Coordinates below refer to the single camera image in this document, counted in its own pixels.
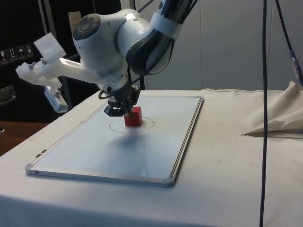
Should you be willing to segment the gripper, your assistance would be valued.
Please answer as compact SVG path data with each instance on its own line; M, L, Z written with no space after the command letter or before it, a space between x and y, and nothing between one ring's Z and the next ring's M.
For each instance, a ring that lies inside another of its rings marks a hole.
M111 97L107 99L107 106L104 112L110 117L123 117L125 115L133 117L132 110L125 105L131 104L132 106L137 104L137 101L140 96L140 88L137 85L131 85L122 87L118 90L113 90L111 87L107 87L107 94ZM112 107L110 105L119 105L121 102L124 102L120 107Z

